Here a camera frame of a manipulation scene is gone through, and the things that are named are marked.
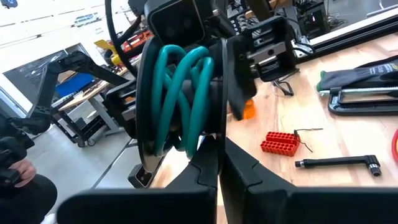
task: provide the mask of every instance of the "teal cable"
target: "teal cable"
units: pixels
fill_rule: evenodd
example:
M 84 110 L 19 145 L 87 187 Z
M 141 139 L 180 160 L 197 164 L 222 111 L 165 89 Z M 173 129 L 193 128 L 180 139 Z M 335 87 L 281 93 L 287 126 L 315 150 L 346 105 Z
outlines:
M 169 54 L 176 54 L 181 58 L 175 73 L 167 69 Z M 177 150 L 185 151 L 188 158 L 192 158 L 197 150 L 198 137 L 202 132 L 209 108 L 208 89 L 213 76 L 214 62 L 209 57 L 209 51 L 205 47 L 197 47 L 189 53 L 176 45 L 162 47 L 155 65 L 152 83 L 151 116 L 155 134 L 154 155 L 161 157 L 164 151 L 164 143 L 169 133 L 171 118 L 175 104 L 181 112 L 182 136 Z M 181 91 L 185 79 L 192 80 L 193 88 L 196 89 L 192 111 L 188 100 Z M 164 104 L 162 106 L 162 90 L 167 90 Z

